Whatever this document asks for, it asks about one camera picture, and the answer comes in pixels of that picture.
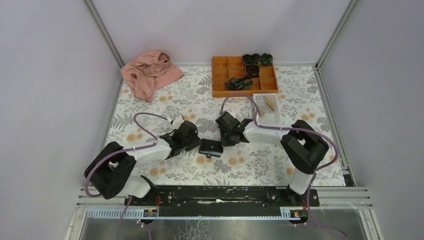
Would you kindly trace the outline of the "black blue card holder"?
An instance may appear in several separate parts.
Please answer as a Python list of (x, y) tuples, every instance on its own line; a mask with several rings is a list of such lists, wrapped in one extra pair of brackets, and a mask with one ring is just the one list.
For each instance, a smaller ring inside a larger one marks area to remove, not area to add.
[(203, 138), (200, 142), (198, 153), (205, 155), (207, 158), (219, 158), (224, 152), (220, 141)]

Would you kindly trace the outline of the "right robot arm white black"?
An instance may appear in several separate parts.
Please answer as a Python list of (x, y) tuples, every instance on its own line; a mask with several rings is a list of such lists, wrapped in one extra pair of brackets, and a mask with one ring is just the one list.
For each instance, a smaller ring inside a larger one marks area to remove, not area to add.
[(224, 111), (215, 122), (224, 147), (264, 143), (285, 150), (295, 168), (286, 193), (287, 201), (293, 206), (299, 206), (307, 199), (306, 191), (320, 162), (330, 149), (329, 145), (335, 146), (330, 138), (314, 131), (304, 120), (297, 120), (290, 127), (265, 126), (249, 118), (239, 121)]

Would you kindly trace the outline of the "white plastic card tray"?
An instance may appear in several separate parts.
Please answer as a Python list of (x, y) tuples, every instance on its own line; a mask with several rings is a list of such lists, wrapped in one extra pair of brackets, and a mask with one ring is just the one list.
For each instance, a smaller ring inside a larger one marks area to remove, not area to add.
[(253, 100), (258, 106), (257, 122), (263, 126), (278, 127), (281, 125), (281, 111), (276, 93), (255, 93)]

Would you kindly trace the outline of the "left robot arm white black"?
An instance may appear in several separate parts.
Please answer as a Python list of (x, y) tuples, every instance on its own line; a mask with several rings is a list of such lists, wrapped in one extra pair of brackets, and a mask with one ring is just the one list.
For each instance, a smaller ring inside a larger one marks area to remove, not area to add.
[(85, 194), (109, 200), (122, 193), (136, 197), (144, 206), (152, 204), (155, 192), (146, 177), (132, 174), (140, 163), (162, 161), (190, 151), (201, 143), (197, 126), (187, 120), (173, 131), (139, 147), (124, 148), (116, 141), (108, 143), (84, 171)]

